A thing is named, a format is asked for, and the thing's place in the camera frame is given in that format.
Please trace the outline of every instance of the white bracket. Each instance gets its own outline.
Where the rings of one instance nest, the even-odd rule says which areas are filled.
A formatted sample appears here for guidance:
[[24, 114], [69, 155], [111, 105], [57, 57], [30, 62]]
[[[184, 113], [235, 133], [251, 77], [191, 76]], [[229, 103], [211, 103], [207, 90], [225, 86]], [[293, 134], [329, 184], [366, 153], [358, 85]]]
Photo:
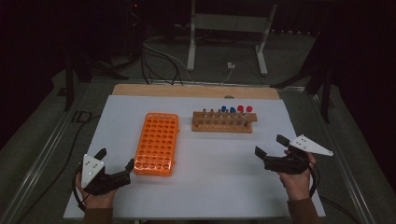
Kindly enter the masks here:
[[85, 189], [104, 167], [104, 162], [85, 154], [82, 164], [81, 186]]
[[317, 153], [325, 156], [332, 156], [332, 151], [320, 146], [303, 134], [290, 141], [290, 145], [302, 151]]

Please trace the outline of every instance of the wooden test tube rack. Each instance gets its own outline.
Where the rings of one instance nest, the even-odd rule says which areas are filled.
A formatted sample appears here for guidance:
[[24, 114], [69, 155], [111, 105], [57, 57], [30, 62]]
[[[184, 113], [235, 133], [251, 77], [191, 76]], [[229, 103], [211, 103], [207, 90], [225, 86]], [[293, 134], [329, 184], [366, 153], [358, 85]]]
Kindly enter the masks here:
[[208, 133], [253, 133], [252, 122], [257, 121], [255, 113], [229, 113], [194, 111], [191, 129], [193, 132]]

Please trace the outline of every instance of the human arm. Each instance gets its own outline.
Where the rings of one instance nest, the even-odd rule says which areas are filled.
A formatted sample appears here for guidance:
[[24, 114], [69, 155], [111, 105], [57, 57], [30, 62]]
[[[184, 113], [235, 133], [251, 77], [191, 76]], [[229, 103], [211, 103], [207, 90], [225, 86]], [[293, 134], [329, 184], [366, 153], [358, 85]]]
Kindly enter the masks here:
[[[310, 160], [309, 165], [312, 167], [316, 163], [316, 160], [311, 153], [307, 152], [306, 154]], [[299, 175], [288, 175], [285, 173], [278, 174], [280, 181], [289, 196], [288, 207], [293, 223], [322, 223], [318, 217], [317, 210], [309, 197], [309, 182], [311, 175], [309, 169]]]
[[76, 186], [84, 200], [85, 215], [84, 223], [86, 224], [110, 224], [113, 219], [113, 201], [116, 189], [109, 193], [94, 196], [87, 193], [81, 186], [81, 173], [76, 176]]

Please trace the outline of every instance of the human hand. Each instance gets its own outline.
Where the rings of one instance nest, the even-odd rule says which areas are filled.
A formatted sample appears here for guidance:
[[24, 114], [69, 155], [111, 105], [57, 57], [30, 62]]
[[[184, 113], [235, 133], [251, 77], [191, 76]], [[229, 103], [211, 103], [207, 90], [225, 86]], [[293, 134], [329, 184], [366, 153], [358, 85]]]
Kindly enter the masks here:
[[101, 194], [98, 196], [91, 195], [87, 193], [81, 186], [81, 173], [76, 176], [76, 186], [81, 193], [82, 199], [85, 199], [84, 204], [86, 208], [112, 208], [114, 196], [117, 190], [113, 189], [106, 194]]
[[[313, 168], [314, 164], [316, 163], [314, 156], [310, 152], [307, 152], [306, 155], [311, 161], [309, 166]], [[289, 195], [290, 201], [298, 201], [309, 198], [309, 181], [311, 174], [309, 169], [306, 169], [299, 175], [288, 175], [280, 172], [278, 172], [278, 174], [280, 181]]]

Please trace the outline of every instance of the dark background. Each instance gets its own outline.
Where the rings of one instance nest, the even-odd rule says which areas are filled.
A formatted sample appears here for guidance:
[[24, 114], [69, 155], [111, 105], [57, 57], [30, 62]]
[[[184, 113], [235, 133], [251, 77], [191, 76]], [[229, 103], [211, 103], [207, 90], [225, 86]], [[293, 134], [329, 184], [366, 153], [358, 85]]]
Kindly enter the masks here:
[[[114, 5], [107, 5], [108, 1], [0, 2], [0, 147], [50, 93], [51, 78], [64, 69], [70, 44], [97, 60], [125, 53], [120, 52], [121, 46], [111, 45], [124, 38], [120, 29], [128, 18], [125, 3], [138, 3], [139, 8], [131, 11], [139, 22], [161, 35], [172, 37], [176, 35], [175, 23], [187, 25], [190, 21], [189, 1], [111, 2]], [[252, 16], [268, 11], [267, 6], [251, 8], [240, 1], [224, 2], [203, 0], [197, 10]], [[289, 1], [278, 6], [273, 22], [273, 30], [279, 34], [292, 31], [318, 36], [302, 70], [321, 62], [333, 63], [332, 83], [339, 87], [394, 189], [395, 11], [390, 1]]]

